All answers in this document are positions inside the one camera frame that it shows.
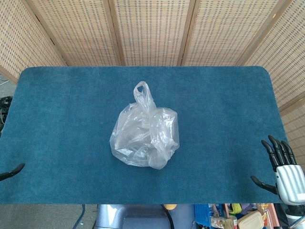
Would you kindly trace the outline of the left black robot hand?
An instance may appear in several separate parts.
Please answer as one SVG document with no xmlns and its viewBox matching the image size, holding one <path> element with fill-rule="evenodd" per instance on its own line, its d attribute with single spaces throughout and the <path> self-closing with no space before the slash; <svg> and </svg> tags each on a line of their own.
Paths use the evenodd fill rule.
<svg viewBox="0 0 305 229">
<path fill-rule="evenodd" d="M 15 169 L 9 171 L 9 172 L 5 172 L 5 173 L 1 173 L 0 174 L 0 181 L 3 181 L 5 179 L 11 178 L 13 176 L 15 176 L 16 174 L 18 174 L 19 172 L 22 171 L 22 169 L 25 167 L 25 163 L 21 163 L 19 164 Z"/>
</svg>

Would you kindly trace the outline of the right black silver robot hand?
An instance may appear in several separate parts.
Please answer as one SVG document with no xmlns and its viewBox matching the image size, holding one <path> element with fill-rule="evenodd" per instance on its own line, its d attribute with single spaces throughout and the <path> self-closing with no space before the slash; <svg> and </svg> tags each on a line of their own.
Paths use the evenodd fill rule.
<svg viewBox="0 0 305 229">
<path fill-rule="evenodd" d="M 251 180 L 260 188 L 278 195 L 286 205 L 298 206 L 305 203 L 305 175 L 302 167 L 297 164 L 290 145 L 279 141 L 272 135 L 268 136 L 270 143 L 262 140 L 275 175 L 275 186 L 260 181 L 256 176 Z"/>
</svg>

